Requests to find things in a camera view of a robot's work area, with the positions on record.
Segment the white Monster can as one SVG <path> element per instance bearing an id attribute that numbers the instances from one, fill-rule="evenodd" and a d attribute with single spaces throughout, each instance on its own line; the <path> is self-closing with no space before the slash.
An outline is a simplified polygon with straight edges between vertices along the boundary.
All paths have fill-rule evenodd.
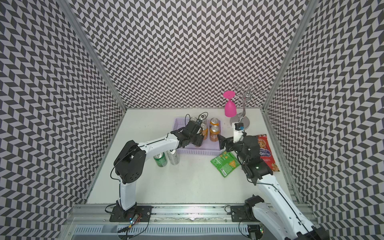
<path id="1" fill-rule="evenodd" d="M 167 157 L 172 165 L 178 165 L 180 162 L 180 156 L 177 153 L 177 150 L 168 150 Z"/>

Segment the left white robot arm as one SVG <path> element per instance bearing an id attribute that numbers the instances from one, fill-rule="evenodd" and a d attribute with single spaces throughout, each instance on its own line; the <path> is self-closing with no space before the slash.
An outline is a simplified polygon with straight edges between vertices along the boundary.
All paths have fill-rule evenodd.
<path id="1" fill-rule="evenodd" d="M 147 160 L 190 144 L 201 146 L 204 140 L 204 136 L 199 132 L 201 124 L 201 120 L 189 121 L 185 127 L 156 140 L 144 143 L 128 141 L 114 161 L 114 170 L 119 181 L 117 206 L 123 211 L 129 211 L 136 206 L 136 181 L 142 175 Z"/>

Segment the green Sprite can front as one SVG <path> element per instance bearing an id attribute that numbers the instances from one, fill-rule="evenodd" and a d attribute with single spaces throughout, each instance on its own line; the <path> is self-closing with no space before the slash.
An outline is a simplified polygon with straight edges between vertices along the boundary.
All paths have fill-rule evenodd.
<path id="1" fill-rule="evenodd" d="M 155 155 L 154 160 L 158 167 L 165 167 L 168 163 L 165 153 Z"/>

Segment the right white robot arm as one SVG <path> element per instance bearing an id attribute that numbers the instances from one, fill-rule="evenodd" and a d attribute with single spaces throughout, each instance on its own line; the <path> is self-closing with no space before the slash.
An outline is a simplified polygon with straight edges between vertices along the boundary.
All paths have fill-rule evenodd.
<path id="1" fill-rule="evenodd" d="M 265 194 L 275 210 L 269 210 L 264 199 L 253 196 L 245 201 L 250 219 L 260 221 L 278 240 L 329 240 L 323 227 L 316 227 L 293 203 L 261 159 L 257 136 L 235 138 L 218 136 L 220 149 L 235 152 L 246 177 Z"/>

